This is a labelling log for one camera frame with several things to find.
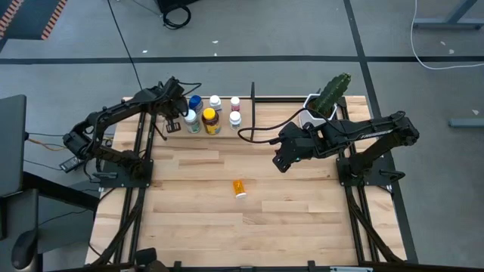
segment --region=white cable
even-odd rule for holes
[[[417,16],[417,0],[415,0],[415,12],[414,12],[414,19],[411,21],[411,26],[410,26],[410,43],[411,43],[411,50],[414,52],[415,58],[417,58],[418,62],[420,65],[423,67],[430,69],[430,70],[448,70],[448,69],[455,69],[455,68],[473,68],[473,67],[478,67],[478,66],[484,66],[484,63],[478,63],[478,64],[473,64],[473,65],[459,65],[459,66],[449,66],[449,67],[430,67],[425,65],[420,58],[418,58],[417,53],[415,52],[415,47],[414,47],[414,23],[415,23],[415,17]]]

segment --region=pill bottle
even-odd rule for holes
[[[215,135],[220,132],[219,114],[213,108],[206,108],[203,111],[202,123],[208,135]]]
[[[233,97],[230,99],[230,105],[232,111],[240,111],[240,99],[239,97]]]
[[[243,199],[246,198],[247,193],[244,189],[244,184],[240,180],[234,181],[234,191],[235,191],[235,198],[236,199]]]
[[[194,95],[188,101],[188,107],[190,110],[194,110],[195,113],[199,116],[202,113],[203,109],[203,101],[199,95]]]
[[[240,117],[240,113],[237,111],[230,113],[230,128],[233,130],[238,130],[240,128],[240,123],[242,122],[242,118]]]
[[[185,124],[190,133],[198,133],[200,131],[200,122],[198,122],[197,114],[194,110],[188,110],[188,114],[185,117]]]
[[[218,95],[212,95],[209,103],[210,107],[215,111],[220,112],[222,110],[222,102],[220,101],[220,97]]]

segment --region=floor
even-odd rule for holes
[[[156,10],[152,0],[138,1]],[[420,0],[417,14],[443,17],[458,2]],[[447,126],[451,117],[484,113],[484,67],[431,71],[415,63],[409,42],[414,1],[200,0],[190,5],[190,24],[176,31],[132,0],[112,6],[131,55],[144,58],[136,64],[144,87],[175,76],[202,82],[199,94],[247,95],[252,81],[258,94],[308,94],[346,72],[353,78],[347,94],[367,95],[374,115],[406,111],[421,138],[392,154],[407,174],[401,187],[419,262],[484,267],[484,130]],[[170,16],[182,20],[183,13]],[[484,1],[466,17],[483,18]],[[349,22],[356,22],[360,48]],[[431,66],[471,64],[455,61],[483,59],[484,29],[417,29],[414,43],[421,56],[441,56]],[[69,0],[47,41],[7,40],[0,97],[26,94],[27,131],[63,134],[91,111],[138,90],[126,57],[106,0]],[[25,157],[56,166],[71,155],[26,144]],[[30,164],[26,170],[66,185],[85,180],[80,172]],[[92,223],[78,228],[89,232]],[[86,243],[49,252],[45,270],[79,267],[86,252]]]

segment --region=wooden table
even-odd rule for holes
[[[352,121],[370,119],[365,97],[346,97],[346,102]],[[300,107],[257,103],[256,126],[278,124]],[[133,116],[117,125],[114,148],[133,148],[137,123]],[[242,126],[250,121],[243,120]],[[278,131],[257,131],[254,139],[273,138]],[[373,141],[357,142],[357,150]],[[183,267],[306,266],[308,260],[318,266],[357,264],[336,157],[294,163],[282,174],[271,161],[277,148],[238,138],[163,141],[157,136],[138,249],[156,248],[170,267],[174,261],[182,261]],[[235,199],[235,179],[244,181],[246,199]],[[118,230],[125,191],[116,189],[99,205],[91,244],[100,252]],[[378,187],[366,187],[366,194],[375,230],[405,259],[391,196]],[[368,241],[360,230],[369,259]],[[130,239],[126,241],[124,261]],[[96,258],[89,250],[86,262]]]

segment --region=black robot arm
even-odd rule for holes
[[[365,169],[371,168],[375,159],[392,148],[414,144],[419,133],[402,111],[362,122],[332,120],[316,127],[306,123],[299,128],[290,122],[279,132],[279,138],[271,142],[281,143],[272,162],[284,173],[293,162],[327,158],[343,152],[354,141],[375,137],[381,138],[366,151],[349,157],[353,175],[360,175]]]
[[[131,100],[122,100],[120,104],[89,114],[71,132],[64,135],[64,145],[80,159],[98,158],[121,165],[134,175],[141,174],[143,162],[138,154],[132,150],[120,152],[103,146],[104,132],[110,125],[137,113],[160,114],[168,122],[168,132],[179,130],[180,125],[173,123],[173,119],[188,111],[183,91],[179,81],[173,77],[165,85],[160,83],[158,86],[143,89]]]

